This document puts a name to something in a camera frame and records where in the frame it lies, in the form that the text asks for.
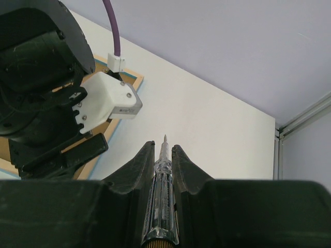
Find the white table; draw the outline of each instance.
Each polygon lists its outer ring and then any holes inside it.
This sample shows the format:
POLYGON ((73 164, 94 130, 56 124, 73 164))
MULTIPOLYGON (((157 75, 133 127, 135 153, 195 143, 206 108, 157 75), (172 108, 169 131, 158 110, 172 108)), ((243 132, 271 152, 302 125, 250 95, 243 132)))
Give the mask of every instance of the white table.
MULTIPOLYGON (((107 58, 112 33, 73 15, 92 52, 107 58)), ((272 179, 274 118, 125 39, 121 43, 127 67, 145 76, 139 90, 144 106, 134 120, 120 122, 92 179, 113 173, 146 141, 156 142, 158 156, 165 134, 170 148, 181 145, 212 177, 272 179)))

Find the blue edge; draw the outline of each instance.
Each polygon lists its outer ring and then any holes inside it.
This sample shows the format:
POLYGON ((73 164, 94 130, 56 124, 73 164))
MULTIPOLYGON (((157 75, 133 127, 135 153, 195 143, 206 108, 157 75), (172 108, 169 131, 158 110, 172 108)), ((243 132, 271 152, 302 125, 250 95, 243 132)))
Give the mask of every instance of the blue edge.
MULTIPOLYGON (((106 63, 101 62, 101 61, 99 61, 99 60, 97 60, 97 59, 95 60, 95 62, 96 62, 96 63, 99 63, 99 64, 102 64, 102 65, 104 65, 104 66, 107 65, 106 63)), ((137 79, 135 76, 133 76, 133 75, 131 75, 131 74, 129 74, 129 73, 122 72, 122 74, 127 75, 127 76, 129 76, 130 78, 132 78, 132 79, 137 79)), ((109 138, 109 140, 108 140, 108 144, 109 144, 109 141, 111 140, 112 136, 113 136, 114 133, 116 132, 116 130, 117 130, 117 128, 118 128, 120 122, 121 122, 121 120, 118 122, 118 125, 116 126, 114 132, 113 132, 112 135, 110 136, 110 138, 109 138)), ((103 155, 100 155, 100 156, 99 156, 97 162, 96 162, 95 165, 94 165, 94 168, 92 169, 92 171, 90 172, 90 174, 89 174, 89 176, 88 176, 88 178, 87 178, 88 180, 90 180, 91 175, 93 174, 93 172, 94 172, 95 168, 97 167, 97 165, 98 165, 98 163, 99 163, 99 161, 100 161, 100 159, 101 159, 102 156, 103 156, 103 155)), ((19 176, 15 175, 14 173, 8 172, 8 171, 6 171, 6 170, 4 170, 4 169, 0 169, 0 172, 5 173, 5 174, 7 174, 7 175, 10 175, 10 176, 13 176, 13 177, 15 177, 15 178, 20 179, 19 176)))

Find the wooden box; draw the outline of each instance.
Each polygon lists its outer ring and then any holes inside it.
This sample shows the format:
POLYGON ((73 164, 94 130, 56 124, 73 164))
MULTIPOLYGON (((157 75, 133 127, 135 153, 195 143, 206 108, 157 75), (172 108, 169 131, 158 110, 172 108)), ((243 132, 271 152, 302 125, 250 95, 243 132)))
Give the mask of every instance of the wooden box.
MULTIPOLYGON (((95 60, 96 60, 96 72, 106 71, 107 60, 99 56, 95 56, 95 60)), ((83 83, 90 76, 91 75, 86 76, 83 80, 83 83)), ((123 72, 121 72, 121 77, 124 82, 132 84, 135 90, 138 90, 139 86, 141 85, 144 79, 143 76, 128 69, 125 69, 123 72)), ((114 133, 118 124, 119 124, 119 119, 112 119, 110 123, 105 122, 100 126, 96 127, 95 129, 93 129, 93 135, 96 135, 98 133, 103 133, 106 140, 108 141, 111 138, 112 134, 114 133)), ((84 140, 85 139, 82 139, 81 141, 68 147, 66 150, 80 144, 84 140)), ((94 158, 93 160, 88 162, 85 166, 82 166, 76 172, 74 179, 88 179, 99 157, 100 156, 94 158)), ((0 171, 18 176, 17 169, 10 163, 8 140, 2 137, 0 137, 0 171)))

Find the cable connector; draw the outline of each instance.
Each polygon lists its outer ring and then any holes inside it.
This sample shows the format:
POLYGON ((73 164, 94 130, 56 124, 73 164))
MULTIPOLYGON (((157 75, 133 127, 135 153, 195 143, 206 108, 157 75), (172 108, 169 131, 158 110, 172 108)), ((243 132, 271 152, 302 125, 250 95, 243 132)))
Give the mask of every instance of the cable connector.
POLYGON ((126 65, 125 58, 121 56, 116 56, 114 54, 108 54, 107 67, 112 72, 121 72, 124 70, 126 65))

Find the metal frame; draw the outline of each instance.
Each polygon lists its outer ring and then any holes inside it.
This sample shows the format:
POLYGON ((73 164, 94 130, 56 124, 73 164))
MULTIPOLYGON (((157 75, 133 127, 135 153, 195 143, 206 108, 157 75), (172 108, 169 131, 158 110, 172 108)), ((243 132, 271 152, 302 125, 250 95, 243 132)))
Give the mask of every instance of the metal frame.
POLYGON ((331 113, 331 92, 275 132, 274 180, 283 179, 283 143, 301 129, 331 113))

